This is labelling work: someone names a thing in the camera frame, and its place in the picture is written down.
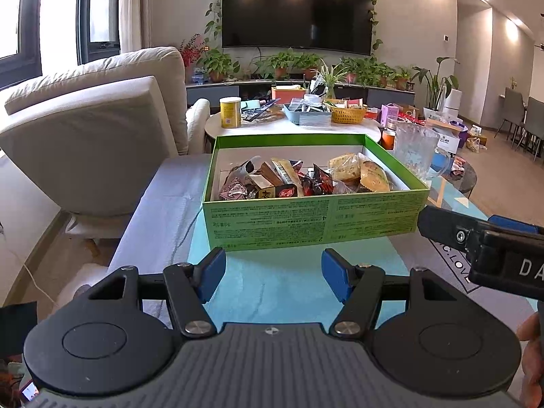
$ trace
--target tv stand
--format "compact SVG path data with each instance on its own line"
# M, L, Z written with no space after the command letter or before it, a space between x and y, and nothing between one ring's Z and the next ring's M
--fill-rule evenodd
M187 104L193 105L200 98L208 99L212 113L219 109L219 99L225 97L241 97L242 100L268 98L272 86L290 84L308 84L304 80L235 80L223 83L188 84ZM383 104L414 104L415 93L393 88L365 87L360 84L341 83L335 85L338 98L362 98L369 107L381 107Z

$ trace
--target wall-mounted television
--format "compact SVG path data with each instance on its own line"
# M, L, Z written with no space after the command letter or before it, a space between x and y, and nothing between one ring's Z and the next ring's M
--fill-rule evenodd
M372 0L223 0L223 47L371 54Z

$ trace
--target dining chair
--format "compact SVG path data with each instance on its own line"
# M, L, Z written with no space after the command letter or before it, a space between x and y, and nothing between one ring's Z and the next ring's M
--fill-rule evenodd
M523 95L521 95L520 92L516 92L516 91L513 91L512 89L507 88L505 93L503 112L504 112L504 116L503 116L504 119L499 129L497 130L497 133L495 133L495 138L497 137L500 130L504 126L504 123L508 121L510 123L510 128L508 129L507 141L508 141L508 138L510 137L512 126L513 125L516 126L516 128L514 129L513 138L512 138L512 147L513 147L513 142L516 138L518 130L523 129L523 120L525 117L525 106L523 105Z
M527 141L525 146L529 144L529 138L530 136L534 136L536 138L536 143L534 146L535 150L535 158L533 161L537 159L538 150L540 147L540 144L542 143L542 140L544 140L544 103L541 101L538 101L534 98L529 98L529 104L527 105L527 117L525 118L525 124L523 126L525 129L521 138L520 142L518 143L517 148L520 146L521 142L523 141L523 138L527 137Z

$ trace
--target green box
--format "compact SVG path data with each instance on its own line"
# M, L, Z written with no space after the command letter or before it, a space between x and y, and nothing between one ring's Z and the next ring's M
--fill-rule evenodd
M253 156L327 167L344 153L362 152L404 190L290 199L213 201L232 167ZM414 232L429 188L366 135L220 136L203 198L210 247L227 251L274 249Z

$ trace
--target yellow canister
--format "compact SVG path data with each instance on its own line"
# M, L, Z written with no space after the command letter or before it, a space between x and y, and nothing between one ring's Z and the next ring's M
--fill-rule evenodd
M221 104L221 127L235 129L241 126L241 98L228 97L219 100Z

